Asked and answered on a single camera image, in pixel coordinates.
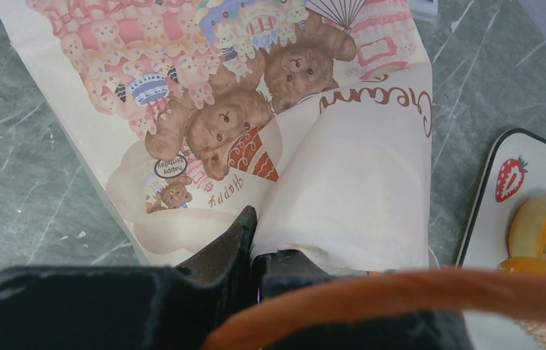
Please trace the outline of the orange fake donut bread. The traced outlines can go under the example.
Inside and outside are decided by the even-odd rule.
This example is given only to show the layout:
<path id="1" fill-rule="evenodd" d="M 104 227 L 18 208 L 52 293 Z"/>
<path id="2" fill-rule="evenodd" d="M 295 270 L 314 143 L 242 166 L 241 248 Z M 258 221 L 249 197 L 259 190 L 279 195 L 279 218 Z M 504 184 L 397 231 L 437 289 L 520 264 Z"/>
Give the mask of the orange fake donut bread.
<path id="1" fill-rule="evenodd" d="M 515 214 L 507 237 L 511 257 L 546 260 L 546 196 L 526 201 Z"/>

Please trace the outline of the strawberry print white tray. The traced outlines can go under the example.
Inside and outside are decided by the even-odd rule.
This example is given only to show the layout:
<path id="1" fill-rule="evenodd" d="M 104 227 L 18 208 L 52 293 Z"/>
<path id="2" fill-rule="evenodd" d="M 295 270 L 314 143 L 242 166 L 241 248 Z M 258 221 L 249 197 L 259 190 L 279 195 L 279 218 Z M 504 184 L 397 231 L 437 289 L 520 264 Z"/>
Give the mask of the strawberry print white tray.
<path id="1" fill-rule="evenodd" d="M 508 131 L 490 152 L 457 263 L 494 270 L 511 258 L 513 218 L 538 196 L 546 196 L 546 140 L 524 129 Z"/>

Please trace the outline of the beige paper gift bag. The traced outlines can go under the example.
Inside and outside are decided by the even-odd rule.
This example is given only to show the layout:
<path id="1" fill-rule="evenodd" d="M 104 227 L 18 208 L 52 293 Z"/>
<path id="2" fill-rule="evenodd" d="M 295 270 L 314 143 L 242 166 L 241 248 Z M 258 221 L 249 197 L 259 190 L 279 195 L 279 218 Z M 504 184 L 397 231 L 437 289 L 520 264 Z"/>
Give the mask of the beige paper gift bag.
<path id="1" fill-rule="evenodd" d="M 432 70 L 406 1 L 0 1 L 12 46 L 144 264 L 245 207 L 287 288 L 425 268 Z"/>

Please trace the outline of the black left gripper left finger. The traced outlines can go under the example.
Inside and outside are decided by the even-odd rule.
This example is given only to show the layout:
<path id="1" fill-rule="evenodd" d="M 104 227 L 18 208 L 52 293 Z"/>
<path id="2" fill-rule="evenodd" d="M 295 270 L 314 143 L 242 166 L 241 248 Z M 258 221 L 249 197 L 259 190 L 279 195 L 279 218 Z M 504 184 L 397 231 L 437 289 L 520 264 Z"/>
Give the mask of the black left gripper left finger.
<path id="1" fill-rule="evenodd" d="M 16 266 L 0 271 L 0 349 L 199 349 L 248 307 L 247 206 L 174 267 Z"/>

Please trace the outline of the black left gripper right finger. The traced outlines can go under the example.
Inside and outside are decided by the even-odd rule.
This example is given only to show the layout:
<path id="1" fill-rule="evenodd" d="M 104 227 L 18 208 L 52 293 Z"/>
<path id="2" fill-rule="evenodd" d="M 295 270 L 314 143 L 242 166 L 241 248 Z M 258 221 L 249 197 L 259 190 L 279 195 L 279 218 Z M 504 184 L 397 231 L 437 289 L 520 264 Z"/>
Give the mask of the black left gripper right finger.
<path id="1" fill-rule="evenodd" d="M 298 250 L 263 254 L 252 263 L 252 284 L 260 300 L 336 279 L 363 276 L 362 271 L 328 273 Z M 413 311 L 350 324 L 325 324 L 295 332 L 271 349 L 472 349 L 459 312 Z"/>

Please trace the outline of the orange fake bread bun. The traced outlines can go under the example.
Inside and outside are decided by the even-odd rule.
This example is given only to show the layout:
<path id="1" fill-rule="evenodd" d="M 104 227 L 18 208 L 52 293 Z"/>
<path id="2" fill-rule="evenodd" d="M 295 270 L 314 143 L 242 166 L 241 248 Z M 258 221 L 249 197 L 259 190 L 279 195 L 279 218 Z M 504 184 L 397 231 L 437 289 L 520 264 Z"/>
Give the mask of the orange fake bread bun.
<path id="1" fill-rule="evenodd" d="M 499 263 L 499 270 L 546 275 L 546 260 L 535 257 L 511 257 Z"/>

